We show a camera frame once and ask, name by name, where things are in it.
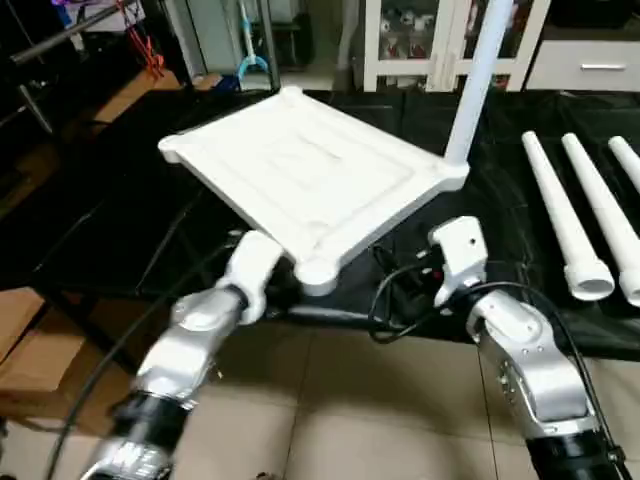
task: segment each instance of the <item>white plastic tray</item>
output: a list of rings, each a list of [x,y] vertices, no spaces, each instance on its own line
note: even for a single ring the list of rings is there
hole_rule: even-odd
[[[279,242],[312,295],[331,291],[341,266],[468,173],[297,87],[158,147]]]

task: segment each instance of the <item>cabinet drawer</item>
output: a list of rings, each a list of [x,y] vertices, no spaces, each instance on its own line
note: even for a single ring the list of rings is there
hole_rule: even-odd
[[[640,42],[545,40],[527,88],[640,91]]]

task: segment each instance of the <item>drawer handle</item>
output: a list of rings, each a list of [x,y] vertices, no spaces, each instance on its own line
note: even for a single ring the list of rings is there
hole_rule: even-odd
[[[627,66],[622,63],[583,63],[581,70],[605,70],[608,72],[623,72]]]

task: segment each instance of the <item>white cabinet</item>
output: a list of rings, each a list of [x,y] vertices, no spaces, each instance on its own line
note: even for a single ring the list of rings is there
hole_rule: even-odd
[[[454,90],[471,68],[487,3],[366,0],[364,90],[375,91],[381,78],[386,84],[418,83],[425,91]],[[514,2],[495,66],[495,86],[509,91],[522,88],[549,4],[550,0]],[[402,22],[410,20],[402,18],[407,11],[414,14],[413,26]]]
[[[640,90],[640,43],[547,40],[527,82],[533,90]]]
[[[640,19],[618,29],[546,25],[527,88],[640,91]]]

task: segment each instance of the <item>white pvc pipe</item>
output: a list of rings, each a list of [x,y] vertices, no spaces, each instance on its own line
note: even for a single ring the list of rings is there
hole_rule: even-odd
[[[613,151],[624,171],[640,192],[640,157],[633,151],[627,141],[622,137],[613,137],[609,140],[609,147]]]
[[[583,301],[608,297],[615,288],[609,267],[597,257],[538,137],[526,132],[522,142],[562,250],[571,295]]]
[[[562,144],[616,259],[620,288],[631,305],[640,307],[640,240],[578,137],[568,133]]]
[[[491,85],[500,46],[511,17],[513,0],[490,0],[482,22],[480,37],[473,55],[471,71],[456,118],[453,121],[445,162],[461,166],[467,162],[471,142],[478,127],[484,100]]]

